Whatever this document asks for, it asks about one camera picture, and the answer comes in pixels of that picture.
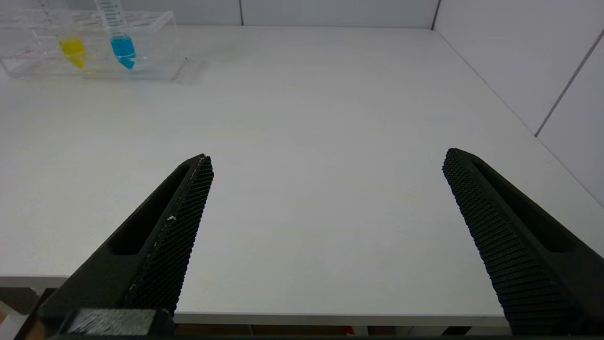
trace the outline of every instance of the white wall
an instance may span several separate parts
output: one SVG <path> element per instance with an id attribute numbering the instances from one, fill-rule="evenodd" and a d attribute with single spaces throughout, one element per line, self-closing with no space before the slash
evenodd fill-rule
<path id="1" fill-rule="evenodd" d="M 538 138 L 604 206 L 604 41 L 587 59 Z"/>
<path id="2" fill-rule="evenodd" d="M 181 25 L 241 25 L 239 0 L 121 0 L 127 11 L 174 12 Z M 72 9 L 95 10 L 94 0 L 68 0 Z"/>
<path id="3" fill-rule="evenodd" d="M 604 28 L 604 0 L 442 0 L 435 29 L 536 132 Z"/>
<path id="4" fill-rule="evenodd" d="M 242 0 L 245 25 L 430 28 L 438 0 Z"/>

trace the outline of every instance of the tube with yellow liquid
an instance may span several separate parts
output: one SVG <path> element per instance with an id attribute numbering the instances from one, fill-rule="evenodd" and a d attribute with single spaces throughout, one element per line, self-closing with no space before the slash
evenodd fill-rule
<path id="1" fill-rule="evenodd" d="M 65 58 L 77 68 L 83 69 L 88 55 L 82 38 L 76 32 L 65 0 L 38 0 L 38 2 L 55 29 L 59 47 Z"/>

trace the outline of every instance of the test tube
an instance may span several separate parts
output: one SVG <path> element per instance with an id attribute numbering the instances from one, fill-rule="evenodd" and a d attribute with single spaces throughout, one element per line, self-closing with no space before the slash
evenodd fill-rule
<path id="1" fill-rule="evenodd" d="M 134 50 L 132 39 L 128 35 L 128 28 L 121 8 L 120 0 L 95 0 L 101 13 L 104 26 L 109 31 L 111 48 L 120 64 L 128 70 L 134 67 L 137 54 Z"/>
<path id="2" fill-rule="evenodd" d="M 84 68 L 88 55 L 82 38 L 76 32 L 65 0 L 38 0 L 38 4 L 54 27 L 59 47 L 65 58 L 77 68 Z"/>

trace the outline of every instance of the yellow liquid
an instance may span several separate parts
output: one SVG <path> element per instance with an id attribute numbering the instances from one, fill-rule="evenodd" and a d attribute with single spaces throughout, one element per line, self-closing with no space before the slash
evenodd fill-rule
<path id="1" fill-rule="evenodd" d="M 72 64 L 74 64 L 77 68 L 84 68 L 86 65 L 86 49 L 84 48 L 84 43 L 82 39 L 78 36 L 68 36 L 59 40 L 59 46 L 61 46 L 61 50 L 63 54 Z"/>

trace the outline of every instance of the table surface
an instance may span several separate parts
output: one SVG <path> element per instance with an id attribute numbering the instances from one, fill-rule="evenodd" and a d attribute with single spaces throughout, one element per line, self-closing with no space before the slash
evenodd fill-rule
<path id="1" fill-rule="evenodd" d="M 176 322 L 505 325 L 453 147 L 604 253 L 604 209 L 437 33 L 181 33 L 194 83 L 0 80 L 0 286 L 59 285 L 201 152 L 216 176 Z"/>

